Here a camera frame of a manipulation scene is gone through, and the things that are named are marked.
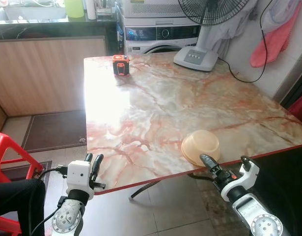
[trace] red stool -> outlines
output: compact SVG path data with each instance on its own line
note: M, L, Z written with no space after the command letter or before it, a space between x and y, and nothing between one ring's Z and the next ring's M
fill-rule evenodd
M2 161L3 155L8 148L15 150L21 156L21 158ZM9 136L0 133L0 165L21 161L27 161L30 163L26 179L32 178L34 174L43 170L43 166L39 164L33 157L31 157L26 151L24 151L24 149L21 148L15 141L13 141ZM10 181L11 180L1 172L0 168L0 183ZM21 233L19 222L4 217L0 217L0 230L10 232L12 233L12 236L17 236Z
M302 96L288 108L288 111L302 122Z

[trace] black countertop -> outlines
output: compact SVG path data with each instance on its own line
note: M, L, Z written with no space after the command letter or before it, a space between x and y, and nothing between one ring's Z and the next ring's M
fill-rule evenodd
M96 20L89 20L85 13L81 18L0 21L0 42L28 38L82 36L104 36L108 55L118 53L114 14L98 15Z

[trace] yellow bowl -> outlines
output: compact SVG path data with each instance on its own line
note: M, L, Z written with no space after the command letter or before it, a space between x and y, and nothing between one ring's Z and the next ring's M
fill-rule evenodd
M216 161L220 158L220 143L215 134L207 130L197 130L184 138L181 144L184 157L196 166L204 166L200 159L201 154L213 157Z

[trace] fan stand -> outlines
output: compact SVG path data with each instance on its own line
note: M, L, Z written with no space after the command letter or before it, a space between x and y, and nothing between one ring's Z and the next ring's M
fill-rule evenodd
M211 71L218 59L218 54L205 48L211 27L201 27L196 46L182 48L174 57L174 63L184 67Z

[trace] hanging clothes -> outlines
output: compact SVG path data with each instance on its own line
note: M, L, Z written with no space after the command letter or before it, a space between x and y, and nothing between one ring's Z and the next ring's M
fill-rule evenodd
M274 0L263 16L262 30L264 33L267 34L288 22L301 1Z
M291 30L295 24L301 6L302 1L299 2L297 8L294 11L294 15L290 18L288 22L265 35L265 42L267 44L268 49L267 63L275 61L278 57L278 54L286 50L286 48L288 47ZM270 29L270 27L272 26L271 23L266 25L268 26L266 29ZM265 45L263 40L261 40L260 44L256 47L256 49L251 55L250 65L252 67L262 67L265 64L265 58Z
M235 16L219 25L211 27L205 47L217 52L222 58L226 55L229 39L242 34L248 23L249 14L253 11L258 0L249 0Z

